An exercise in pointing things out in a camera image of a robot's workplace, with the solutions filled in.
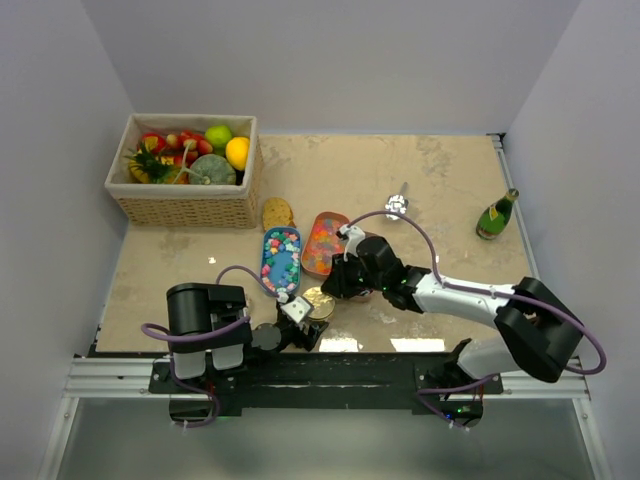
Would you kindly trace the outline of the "round cream jar lid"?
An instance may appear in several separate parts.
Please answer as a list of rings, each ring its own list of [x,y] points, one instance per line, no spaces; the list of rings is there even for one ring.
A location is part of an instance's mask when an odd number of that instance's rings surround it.
[[[322,292],[319,286],[311,287],[303,293],[303,298],[309,302],[313,309],[308,314],[312,320],[326,320],[335,309],[335,299]]]

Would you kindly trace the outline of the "orange tray of gummy stars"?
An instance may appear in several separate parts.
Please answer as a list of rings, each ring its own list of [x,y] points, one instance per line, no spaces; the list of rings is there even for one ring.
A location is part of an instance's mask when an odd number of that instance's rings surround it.
[[[325,211],[314,219],[301,254],[302,269],[312,277],[324,279],[331,271],[332,257],[344,252],[338,230],[350,220],[336,212]]]

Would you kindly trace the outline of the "silver metal scoop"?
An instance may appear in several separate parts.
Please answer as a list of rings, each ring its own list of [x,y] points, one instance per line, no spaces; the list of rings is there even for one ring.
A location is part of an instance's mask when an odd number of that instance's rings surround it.
[[[404,182],[396,194],[390,195],[385,203],[386,218],[392,221],[399,220],[398,214],[404,215],[408,209],[409,201],[406,198],[408,183]]]

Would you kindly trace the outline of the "blue tray of star candies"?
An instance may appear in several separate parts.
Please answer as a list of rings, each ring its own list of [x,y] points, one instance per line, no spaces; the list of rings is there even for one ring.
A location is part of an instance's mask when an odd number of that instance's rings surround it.
[[[295,227],[279,226],[263,236],[260,277],[276,293],[294,294],[301,280],[301,235]]]

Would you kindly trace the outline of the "pink tray of lollipops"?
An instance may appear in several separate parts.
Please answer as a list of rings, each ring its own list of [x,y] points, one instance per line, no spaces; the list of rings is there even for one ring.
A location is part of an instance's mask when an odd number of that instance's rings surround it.
[[[352,302],[365,303],[370,301],[374,296],[375,291],[371,289],[358,290],[354,296],[350,298]]]

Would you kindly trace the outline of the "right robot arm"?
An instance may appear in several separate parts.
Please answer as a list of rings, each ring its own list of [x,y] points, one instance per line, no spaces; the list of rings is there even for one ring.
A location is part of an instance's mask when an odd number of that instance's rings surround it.
[[[430,385],[459,393],[515,370],[554,383],[583,338],[580,322],[540,281],[526,277],[515,286],[495,287],[465,282],[454,289],[429,268],[403,264],[380,236],[334,255],[321,290],[337,299],[378,291],[399,310],[445,314],[495,329],[492,338],[462,340],[427,372]]]

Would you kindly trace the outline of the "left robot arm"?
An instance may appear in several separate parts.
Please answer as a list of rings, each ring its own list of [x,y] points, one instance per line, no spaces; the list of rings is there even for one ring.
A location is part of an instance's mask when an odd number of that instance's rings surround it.
[[[241,320],[249,315],[240,286],[185,283],[167,292],[169,335],[188,337],[171,342],[171,378],[185,392],[200,390],[207,380],[207,359],[217,371],[241,367],[253,357],[265,357],[292,345],[311,351],[328,328],[311,317],[306,299],[278,293],[276,321],[256,327]]]

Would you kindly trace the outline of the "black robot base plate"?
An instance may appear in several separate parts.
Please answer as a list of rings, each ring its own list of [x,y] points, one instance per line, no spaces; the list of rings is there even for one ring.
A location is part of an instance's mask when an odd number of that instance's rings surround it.
[[[167,360],[152,365],[149,391],[169,397],[176,421],[199,421],[211,413],[239,416],[247,409],[404,410],[415,415],[440,410],[471,428],[484,400],[503,391],[495,376],[482,387],[457,394],[429,394],[427,373],[443,353],[281,353],[176,384]]]

